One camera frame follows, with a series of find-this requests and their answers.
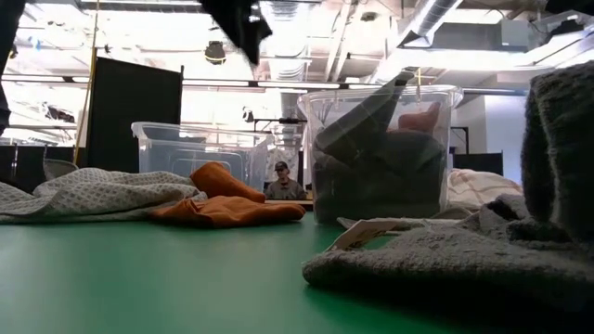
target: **table surface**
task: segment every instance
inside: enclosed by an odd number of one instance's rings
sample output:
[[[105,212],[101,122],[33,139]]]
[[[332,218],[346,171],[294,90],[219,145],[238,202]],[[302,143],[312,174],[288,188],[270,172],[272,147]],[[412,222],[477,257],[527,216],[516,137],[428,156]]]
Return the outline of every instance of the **table surface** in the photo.
[[[342,232],[300,224],[0,226],[10,334],[452,333],[443,323],[308,287],[302,263]]]

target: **person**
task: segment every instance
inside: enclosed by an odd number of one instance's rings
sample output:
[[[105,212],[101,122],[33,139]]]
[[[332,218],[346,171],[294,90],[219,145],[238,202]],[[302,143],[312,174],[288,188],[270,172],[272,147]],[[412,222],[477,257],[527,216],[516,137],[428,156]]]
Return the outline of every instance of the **person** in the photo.
[[[304,200],[307,198],[303,187],[289,178],[289,166],[285,161],[275,164],[278,180],[271,183],[265,191],[267,199]]]
[[[25,10],[25,0],[0,1],[0,81],[4,68],[8,62],[8,56],[13,50],[13,44],[19,28],[19,20]],[[0,136],[8,127],[10,109],[2,83],[0,83]]]

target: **transparent container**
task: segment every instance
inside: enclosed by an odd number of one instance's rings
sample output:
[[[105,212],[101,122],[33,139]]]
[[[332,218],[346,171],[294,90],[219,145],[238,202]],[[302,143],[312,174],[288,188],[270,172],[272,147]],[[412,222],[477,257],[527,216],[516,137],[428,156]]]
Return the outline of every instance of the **transparent container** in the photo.
[[[190,176],[209,161],[221,162],[235,177],[263,191],[271,135],[155,122],[132,123],[138,138],[139,171]]]
[[[335,90],[301,96],[308,117],[314,212],[336,218],[427,218],[447,205],[451,85]]]

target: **black cap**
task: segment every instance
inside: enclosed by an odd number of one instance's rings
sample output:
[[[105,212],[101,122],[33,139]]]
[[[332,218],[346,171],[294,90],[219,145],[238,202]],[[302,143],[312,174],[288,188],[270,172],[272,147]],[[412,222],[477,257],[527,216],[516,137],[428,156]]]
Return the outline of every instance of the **black cap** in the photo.
[[[289,169],[289,166],[285,161],[279,161],[277,164],[275,164],[275,171],[284,171],[286,169]]]

